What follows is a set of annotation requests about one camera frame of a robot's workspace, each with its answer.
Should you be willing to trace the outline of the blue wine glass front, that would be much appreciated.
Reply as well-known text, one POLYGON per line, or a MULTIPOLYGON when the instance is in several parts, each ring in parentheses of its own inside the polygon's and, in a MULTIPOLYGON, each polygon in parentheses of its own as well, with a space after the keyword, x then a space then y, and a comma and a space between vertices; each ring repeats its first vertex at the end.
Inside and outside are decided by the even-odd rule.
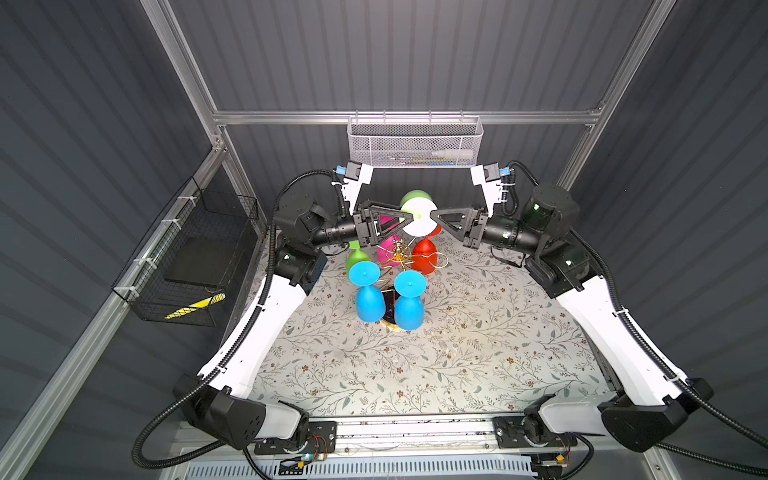
POLYGON ((414 270, 400 273, 394 282, 399 295, 395 302, 395 323, 405 331, 414 331, 424 322, 425 309, 421 296, 427 288, 426 278, 414 270))

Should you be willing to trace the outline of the light green wine glass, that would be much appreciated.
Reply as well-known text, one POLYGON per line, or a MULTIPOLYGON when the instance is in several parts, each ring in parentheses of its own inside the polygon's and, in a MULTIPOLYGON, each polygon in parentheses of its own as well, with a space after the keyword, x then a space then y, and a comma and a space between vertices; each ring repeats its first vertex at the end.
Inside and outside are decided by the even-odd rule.
POLYGON ((431 218, 431 213, 437 209, 432 197, 423 190, 412 190, 401 199, 400 210, 412 215, 412 221, 403 231, 412 237, 425 237, 431 234, 437 223, 431 218))

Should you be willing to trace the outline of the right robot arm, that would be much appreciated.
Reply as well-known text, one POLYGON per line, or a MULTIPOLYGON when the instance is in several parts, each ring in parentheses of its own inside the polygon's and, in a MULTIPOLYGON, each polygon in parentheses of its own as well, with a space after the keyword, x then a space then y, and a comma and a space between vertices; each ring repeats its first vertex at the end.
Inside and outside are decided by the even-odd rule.
POLYGON ((567 190, 540 184, 517 219, 471 207, 438 209, 430 217, 466 247, 487 244, 523 254, 524 268, 573 317, 613 383, 608 394, 545 394, 534 401, 522 423, 528 441, 542 446, 561 434, 601 435, 642 453, 698 408, 677 381, 705 398, 713 391, 672 365, 621 307, 606 267, 571 230, 578 214, 567 190))

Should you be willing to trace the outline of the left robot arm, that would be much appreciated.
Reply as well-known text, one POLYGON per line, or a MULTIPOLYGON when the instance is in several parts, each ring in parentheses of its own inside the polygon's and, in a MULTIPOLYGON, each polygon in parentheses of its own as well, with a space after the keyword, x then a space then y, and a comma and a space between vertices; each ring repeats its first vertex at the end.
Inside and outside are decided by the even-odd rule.
POLYGON ((276 204, 267 270, 257 296, 246 307, 220 350, 194 375, 173 388, 173 407, 187 422, 213 437, 209 449, 248 448, 256 439, 299 445, 308 416, 286 403, 250 399, 257 371, 289 317, 308 298, 327 263, 323 247, 376 246, 423 216, 403 207, 366 202, 331 215, 313 197, 286 191, 276 204))

